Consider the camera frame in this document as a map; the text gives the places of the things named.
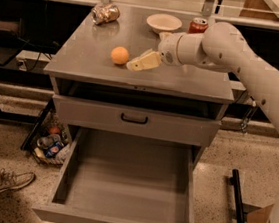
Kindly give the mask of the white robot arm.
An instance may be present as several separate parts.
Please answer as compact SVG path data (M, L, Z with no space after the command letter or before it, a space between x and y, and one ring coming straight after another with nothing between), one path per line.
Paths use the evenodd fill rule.
M233 73L279 133L279 71L256 55L236 27L218 22L203 33L162 32L160 38L157 50L130 60L127 69L143 71L165 63Z

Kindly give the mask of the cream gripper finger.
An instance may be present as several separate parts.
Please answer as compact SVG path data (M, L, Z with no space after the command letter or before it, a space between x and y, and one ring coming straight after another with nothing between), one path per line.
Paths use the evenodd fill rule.
M171 32L161 32L159 34L159 38L162 41L162 40L165 40L167 37L170 37L171 35L172 35Z
M161 65L160 54L156 51L146 50L139 57L130 60L127 63L127 69L131 71L144 71L147 69L153 69Z

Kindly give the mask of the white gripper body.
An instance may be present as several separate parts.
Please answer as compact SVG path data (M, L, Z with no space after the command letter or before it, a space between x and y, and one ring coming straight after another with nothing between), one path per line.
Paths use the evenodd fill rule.
M162 62L168 66L181 66L177 52L178 44L183 35L183 33L172 33L170 37L160 41L158 44L158 52Z

